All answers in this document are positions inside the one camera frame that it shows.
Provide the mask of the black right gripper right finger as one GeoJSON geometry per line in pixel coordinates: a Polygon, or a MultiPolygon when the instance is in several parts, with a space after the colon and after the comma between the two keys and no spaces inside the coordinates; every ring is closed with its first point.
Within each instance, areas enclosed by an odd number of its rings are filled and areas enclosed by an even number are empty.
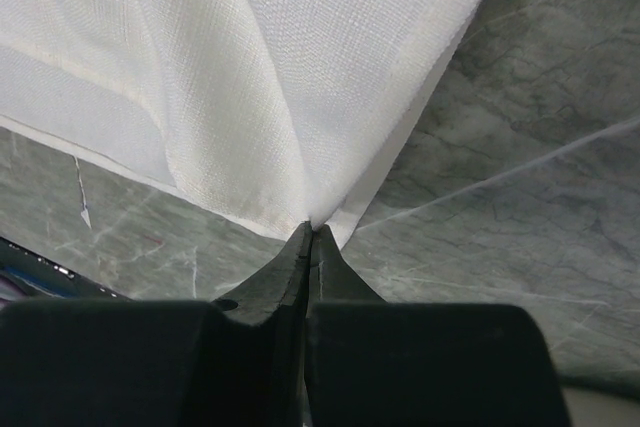
{"type": "Polygon", "coordinates": [[[317,426],[566,426],[544,336],[521,307],[391,303],[313,235],[305,381],[317,426]]]}

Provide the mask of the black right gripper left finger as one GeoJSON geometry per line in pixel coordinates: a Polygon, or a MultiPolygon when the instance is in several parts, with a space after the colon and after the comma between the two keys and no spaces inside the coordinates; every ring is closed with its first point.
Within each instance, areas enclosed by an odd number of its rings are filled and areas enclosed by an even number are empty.
{"type": "Polygon", "coordinates": [[[313,231],[212,301],[1,298],[5,426],[298,426],[313,231]]]}

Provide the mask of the white cloth napkin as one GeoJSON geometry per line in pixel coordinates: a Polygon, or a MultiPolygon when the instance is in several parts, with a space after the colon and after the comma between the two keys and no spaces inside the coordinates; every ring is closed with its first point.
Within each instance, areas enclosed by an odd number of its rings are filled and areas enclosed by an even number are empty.
{"type": "Polygon", "coordinates": [[[1,124],[344,245],[481,0],[1,0],[1,124]]]}

